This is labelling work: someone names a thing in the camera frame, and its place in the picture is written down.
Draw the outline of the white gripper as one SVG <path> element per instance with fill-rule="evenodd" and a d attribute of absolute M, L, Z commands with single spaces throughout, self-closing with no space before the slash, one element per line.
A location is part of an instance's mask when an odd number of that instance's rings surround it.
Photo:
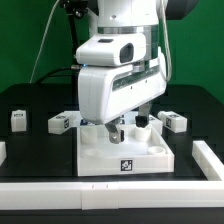
<path fill-rule="evenodd" d="M 165 57 L 161 51 L 146 63 L 143 71 L 135 70 L 136 62 L 118 67 L 82 64 L 78 76 L 81 116 L 95 124 L 107 123 L 105 127 L 113 144 L 124 141 L 124 131 L 116 118 L 140 106 L 135 117 L 136 126 L 145 128 L 152 107 L 149 101 L 166 89 Z"/>

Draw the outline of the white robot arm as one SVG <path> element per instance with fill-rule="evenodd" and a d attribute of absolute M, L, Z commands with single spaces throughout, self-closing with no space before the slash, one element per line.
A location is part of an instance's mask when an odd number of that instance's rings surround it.
<path fill-rule="evenodd" d="M 151 101 L 171 79 L 170 49 L 159 47 L 166 22 L 187 16 L 199 0 L 98 0 L 97 32 L 76 51 L 82 117 L 103 124 L 109 140 L 124 140 L 120 116 L 138 109 L 146 127 Z"/>

